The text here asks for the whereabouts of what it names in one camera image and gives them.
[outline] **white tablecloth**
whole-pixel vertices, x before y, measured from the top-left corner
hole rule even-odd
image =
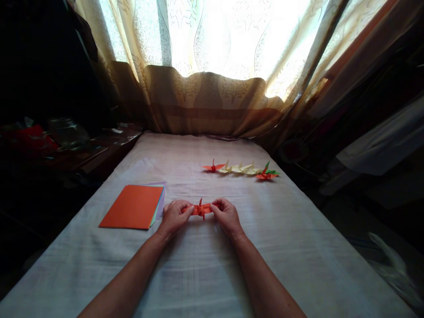
[[[409,317],[407,305],[284,174],[269,182],[205,173],[243,160],[263,167],[253,142],[145,133],[34,266],[0,303],[1,317],[75,317],[160,225],[99,228],[128,184],[166,181],[165,202],[226,197],[263,258],[308,317]],[[270,169],[280,170],[271,160]],[[249,317],[231,243],[212,214],[192,216],[164,250],[135,317]]]

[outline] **folded paper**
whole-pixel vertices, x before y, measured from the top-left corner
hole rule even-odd
[[[258,175],[256,176],[258,179],[266,180],[266,179],[272,179],[272,178],[278,177],[278,174],[271,174],[271,173],[267,173],[267,171],[268,171],[268,166],[269,166],[269,161],[268,161],[268,163],[266,164],[265,169],[262,171],[262,173],[261,173],[261,174],[258,174]]]
[[[225,164],[225,166],[223,168],[221,168],[219,170],[219,172],[222,172],[222,173],[229,173],[229,172],[231,172],[232,167],[228,165],[229,162],[230,162],[230,160],[228,159],[227,160],[227,163]]]
[[[259,174],[262,172],[261,168],[255,168],[255,161],[253,161],[252,163],[252,167],[246,171],[246,174],[250,174],[250,175],[255,175],[255,174]]]
[[[207,170],[210,170],[210,171],[215,172],[215,171],[217,171],[217,170],[221,169],[223,166],[225,166],[225,164],[221,164],[221,165],[216,165],[216,166],[215,166],[215,159],[213,159],[213,160],[212,160],[212,165],[211,165],[211,166],[202,166],[202,168],[205,168],[205,169],[207,169]]]
[[[212,210],[211,210],[211,208],[210,208],[210,206],[211,206],[211,204],[210,204],[210,203],[206,203],[206,204],[203,204],[203,205],[202,205],[202,199],[203,199],[203,198],[200,198],[199,205],[195,205],[195,206],[194,206],[194,211],[193,211],[193,214],[192,214],[192,215],[202,216],[202,217],[203,217],[203,220],[204,220],[204,215],[205,215],[206,213],[211,213],[211,212],[212,212]]]
[[[238,166],[231,166],[231,171],[235,173],[245,174],[252,167],[252,165],[247,165],[244,167],[242,167],[242,165],[243,162],[241,162]]]

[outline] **glass jar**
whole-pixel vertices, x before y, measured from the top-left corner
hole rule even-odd
[[[72,118],[49,119],[49,130],[55,141],[69,150],[78,150],[90,140],[87,131]]]

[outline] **forearm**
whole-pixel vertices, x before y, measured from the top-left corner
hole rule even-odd
[[[165,245],[152,235],[78,317],[131,317]]]
[[[257,317],[305,317],[246,235],[232,242]]]

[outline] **beige curtain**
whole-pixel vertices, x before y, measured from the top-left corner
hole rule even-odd
[[[163,133],[263,136],[385,0],[77,0],[104,89]]]

